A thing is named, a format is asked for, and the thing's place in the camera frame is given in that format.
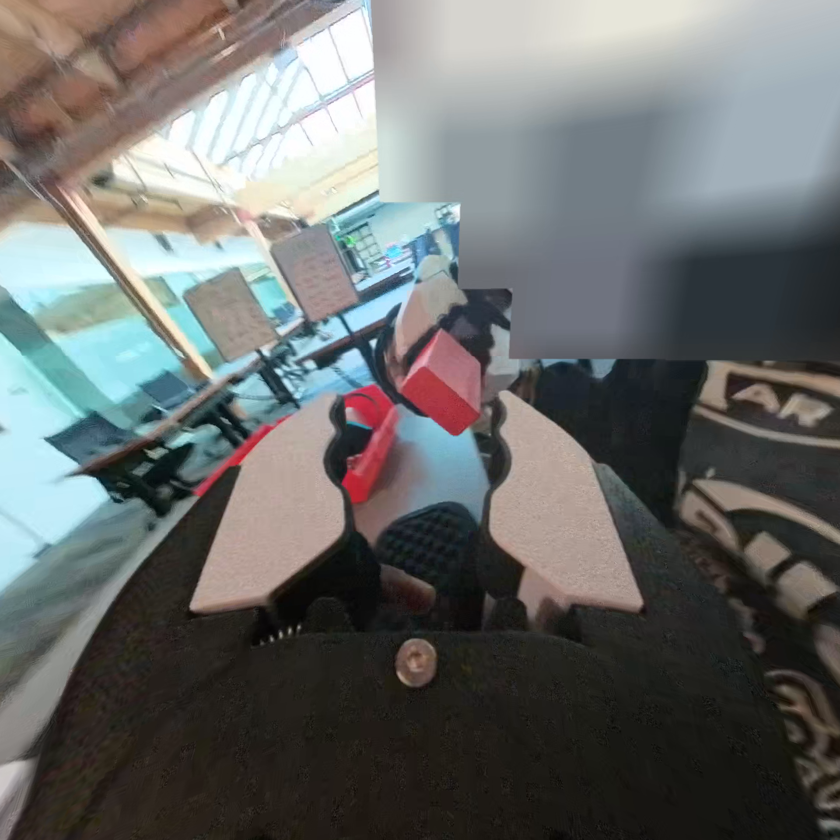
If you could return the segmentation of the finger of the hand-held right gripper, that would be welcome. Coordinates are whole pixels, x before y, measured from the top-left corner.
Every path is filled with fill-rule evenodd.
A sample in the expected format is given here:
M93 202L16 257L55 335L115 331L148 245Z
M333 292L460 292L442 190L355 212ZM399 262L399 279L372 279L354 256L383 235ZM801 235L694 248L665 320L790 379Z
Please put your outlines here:
M510 358L491 358L482 378L482 396L495 397L519 378L522 362Z
M428 330L467 302L465 293L446 272L437 272L415 283L395 317L394 362L404 363L411 348Z

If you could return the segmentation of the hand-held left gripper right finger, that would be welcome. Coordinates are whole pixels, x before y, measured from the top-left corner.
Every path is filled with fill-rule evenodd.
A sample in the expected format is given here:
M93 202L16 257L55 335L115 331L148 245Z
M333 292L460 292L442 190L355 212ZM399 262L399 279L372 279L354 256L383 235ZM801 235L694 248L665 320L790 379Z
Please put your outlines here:
M592 458L510 392L492 407L482 511L482 586L517 599L528 627L558 628L576 607L637 616L644 599Z

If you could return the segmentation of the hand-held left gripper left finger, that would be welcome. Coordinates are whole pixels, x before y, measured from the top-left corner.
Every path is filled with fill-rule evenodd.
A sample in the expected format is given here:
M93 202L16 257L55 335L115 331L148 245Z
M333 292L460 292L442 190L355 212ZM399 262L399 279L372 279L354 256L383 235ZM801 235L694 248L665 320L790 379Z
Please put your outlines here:
M274 427L239 464L190 601L209 616L268 606L350 534L350 499L329 462L343 400L322 394Z

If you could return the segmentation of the red rectangular wooden block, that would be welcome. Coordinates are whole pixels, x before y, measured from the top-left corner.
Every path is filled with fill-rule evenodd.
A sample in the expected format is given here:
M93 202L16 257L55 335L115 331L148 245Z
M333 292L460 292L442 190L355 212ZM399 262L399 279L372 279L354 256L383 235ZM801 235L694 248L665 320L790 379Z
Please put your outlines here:
M398 388L404 401L454 437L479 418L481 391L480 362L444 330L424 346Z

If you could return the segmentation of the grey-topped office desk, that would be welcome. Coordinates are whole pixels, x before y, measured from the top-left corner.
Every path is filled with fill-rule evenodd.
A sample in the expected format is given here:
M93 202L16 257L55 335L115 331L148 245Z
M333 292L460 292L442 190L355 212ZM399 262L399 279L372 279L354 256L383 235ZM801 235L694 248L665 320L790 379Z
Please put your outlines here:
M367 342L374 341L383 330L387 317L398 309L413 289L413 283L386 292L325 322L316 325L316 334L294 343L294 361L303 366L310 364L319 369L337 363L346 353L358 349L354 336Z

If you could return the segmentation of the whiteboard on black stand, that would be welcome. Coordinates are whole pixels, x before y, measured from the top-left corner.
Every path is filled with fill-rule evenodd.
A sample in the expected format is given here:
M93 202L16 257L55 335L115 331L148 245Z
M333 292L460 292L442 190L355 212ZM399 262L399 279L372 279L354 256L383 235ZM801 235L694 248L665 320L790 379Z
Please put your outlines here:
M304 227L273 243L269 253L304 318L311 323L340 320L373 374L370 345L345 318L345 313L360 300L331 227L325 223Z
M240 269L231 269L183 292L183 300L213 342L233 382L258 375L279 403L299 407L268 356L303 325L294 318L277 325L260 306Z

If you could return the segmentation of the red plastic bin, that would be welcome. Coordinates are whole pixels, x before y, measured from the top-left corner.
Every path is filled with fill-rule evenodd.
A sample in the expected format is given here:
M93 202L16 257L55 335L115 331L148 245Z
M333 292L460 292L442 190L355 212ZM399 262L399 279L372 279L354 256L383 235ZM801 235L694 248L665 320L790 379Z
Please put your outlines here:
M343 402L345 410L350 413L350 431L346 433L350 441L345 448L343 487L349 492L352 503L360 504L369 500L393 446L398 412L377 384L352 390L343 397ZM222 465L192 490L192 494L201 497L207 493L228 469L239 466L262 439L290 418L284 416L274 423L258 427Z

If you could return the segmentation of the black mesh pad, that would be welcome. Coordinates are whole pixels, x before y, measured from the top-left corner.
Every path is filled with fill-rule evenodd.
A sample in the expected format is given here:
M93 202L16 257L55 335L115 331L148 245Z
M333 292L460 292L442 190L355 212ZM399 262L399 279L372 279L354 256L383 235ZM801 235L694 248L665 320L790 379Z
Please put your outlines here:
M394 520L373 553L384 565L453 592L476 581L478 537L479 524L466 507L439 502Z

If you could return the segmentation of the brown-edged office desk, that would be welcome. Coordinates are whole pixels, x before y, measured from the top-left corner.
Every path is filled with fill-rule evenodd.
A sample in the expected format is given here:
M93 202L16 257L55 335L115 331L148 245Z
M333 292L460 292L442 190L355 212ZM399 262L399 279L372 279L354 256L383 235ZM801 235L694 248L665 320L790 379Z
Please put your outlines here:
M144 433L132 438L128 443L116 448L109 448L103 453L90 458L70 472L63 475L63 479L78 476L92 477L95 473L105 470L134 453L142 453L149 448L162 445L167 436L179 431L193 416L209 413L225 398L234 385L238 385L251 375L257 373L259 360L246 364L232 373L201 385L197 391L181 406L166 414L160 422L152 425Z

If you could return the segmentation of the black office chair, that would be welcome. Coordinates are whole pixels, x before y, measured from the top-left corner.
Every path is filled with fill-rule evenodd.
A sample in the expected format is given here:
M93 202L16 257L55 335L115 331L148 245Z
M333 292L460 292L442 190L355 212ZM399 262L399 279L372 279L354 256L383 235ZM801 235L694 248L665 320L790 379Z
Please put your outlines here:
M155 378L140 384L152 405L163 412L171 412L187 403L196 393L194 385L183 381L170 371L163 371Z
M90 413L45 437L45 442L76 464L67 477L92 478L112 501L138 499L158 517L189 497L197 485L182 475L196 449L191 439L180 444L148 439Z

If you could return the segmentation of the black printed sweatshirt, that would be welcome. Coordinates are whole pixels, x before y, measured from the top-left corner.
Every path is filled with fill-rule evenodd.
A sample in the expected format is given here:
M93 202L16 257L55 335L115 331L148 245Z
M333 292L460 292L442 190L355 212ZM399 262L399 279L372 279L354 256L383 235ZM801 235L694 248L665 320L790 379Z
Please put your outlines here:
M737 617L821 837L838 838L838 362L708 362L678 476L683 547Z

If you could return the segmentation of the wooden support post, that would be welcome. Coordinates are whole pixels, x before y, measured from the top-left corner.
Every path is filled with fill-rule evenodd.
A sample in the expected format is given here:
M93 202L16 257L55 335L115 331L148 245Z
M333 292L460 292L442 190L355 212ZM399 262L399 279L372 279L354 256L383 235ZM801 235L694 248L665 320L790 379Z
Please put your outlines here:
M95 256L137 312L147 321L152 331L173 352L186 372L196 382L211 380L214 375L211 366L170 317L142 277L132 268L127 257L116 248L105 227L78 189L63 182L47 181L37 182L35 192L42 201L56 210L66 225Z

